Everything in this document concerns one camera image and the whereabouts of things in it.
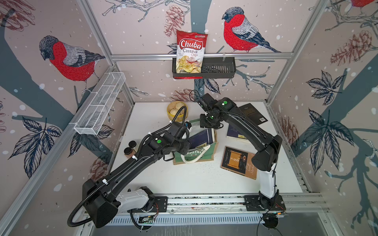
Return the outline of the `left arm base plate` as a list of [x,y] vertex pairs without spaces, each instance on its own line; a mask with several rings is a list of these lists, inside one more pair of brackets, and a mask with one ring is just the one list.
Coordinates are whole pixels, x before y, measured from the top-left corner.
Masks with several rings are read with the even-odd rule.
[[128,210],[128,212],[132,211],[133,213],[161,213],[167,211],[167,204],[168,204],[168,197],[167,196],[155,196],[150,198],[146,205],[142,208],[136,208],[133,210]]

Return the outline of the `burlap canvas Christmas bag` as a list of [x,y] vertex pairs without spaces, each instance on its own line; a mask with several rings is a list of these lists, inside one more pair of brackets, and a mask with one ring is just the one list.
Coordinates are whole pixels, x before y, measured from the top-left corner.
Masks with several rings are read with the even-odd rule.
[[201,128],[200,119],[189,121],[192,124],[189,136],[190,149],[182,156],[174,153],[173,164],[193,164],[214,160],[217,150],[217,133],[213,128]]

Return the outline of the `navy blue hardcover book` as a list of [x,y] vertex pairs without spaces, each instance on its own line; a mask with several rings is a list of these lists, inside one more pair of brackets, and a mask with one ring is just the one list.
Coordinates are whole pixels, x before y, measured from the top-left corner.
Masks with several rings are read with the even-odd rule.
[[250,143],[250,141],[245,136],[243,136],[237,129],[232,127],[230,124],[228,125],[226,137],[239,142]]

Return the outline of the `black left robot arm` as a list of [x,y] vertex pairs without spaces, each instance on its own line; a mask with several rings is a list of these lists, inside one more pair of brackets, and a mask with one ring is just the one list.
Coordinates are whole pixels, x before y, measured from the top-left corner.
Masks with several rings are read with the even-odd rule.
[[74,222],[73,217],[76,213],[73,212],[68,219],[68,225],[76,227],[91,221],[97,228],[101,228],[117,215],[120,206],[125,206],[127,210],[134,210],[150,205],[154,195],[146,187],[131,192],[131,199],[123,203],[116,198],[147,167],[171,152],[186,154],[189,148],[188,140],[173,137],[168,133],[145,136],[136,155],[98,181],[89,179],[83,184],[82,201],[76,209],[84,207],[90,217]]

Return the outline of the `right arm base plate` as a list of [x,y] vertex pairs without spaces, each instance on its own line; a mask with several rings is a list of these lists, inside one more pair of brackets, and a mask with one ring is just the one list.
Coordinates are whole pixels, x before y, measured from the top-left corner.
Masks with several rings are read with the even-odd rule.
[[277,195],[271,199],[260,195],[245,195],[244,204],[247,211],[286,211],[286,207],[281,195]]

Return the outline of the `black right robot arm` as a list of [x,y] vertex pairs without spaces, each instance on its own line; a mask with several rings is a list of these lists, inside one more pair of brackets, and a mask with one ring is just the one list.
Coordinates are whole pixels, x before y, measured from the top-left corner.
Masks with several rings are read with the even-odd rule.
[[281,136],[272,136],[264,131],[247,118],[229,98],[217,101],[207,93],[197,103],[205,111],[205,114],[200,115],[201,127],[218,129],[222,122],[226,122],[255,147],[257,153],[252,158],[252,164],[259,170],[260,199],[274,202],[279,195],[276,187],[276,167],[283,141]]

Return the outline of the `dark blue book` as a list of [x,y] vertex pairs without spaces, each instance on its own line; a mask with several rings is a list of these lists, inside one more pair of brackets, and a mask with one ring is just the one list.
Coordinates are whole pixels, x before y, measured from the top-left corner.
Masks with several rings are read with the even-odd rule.
[[191,143],[190,149],[196,149],[211,145],[216,142],[215,131],[212,128],[203,129],[197,134],[189,137]]

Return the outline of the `black paperback book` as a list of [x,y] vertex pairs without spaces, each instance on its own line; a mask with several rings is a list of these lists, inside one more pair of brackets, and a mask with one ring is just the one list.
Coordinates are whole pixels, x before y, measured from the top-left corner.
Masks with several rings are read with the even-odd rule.
[[242,113],[256,125],[261,125],[268,122],[268,119],[264,117],[251,103],[240,106],[239,109]]

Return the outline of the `brown and black cover book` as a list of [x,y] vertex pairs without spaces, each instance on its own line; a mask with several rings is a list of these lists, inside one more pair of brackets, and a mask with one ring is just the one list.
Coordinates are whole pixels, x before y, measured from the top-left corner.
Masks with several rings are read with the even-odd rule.
[[254,153],[226,146],[220,166],[224,170],[256,180],[258,169],[252,163],[254,156]]

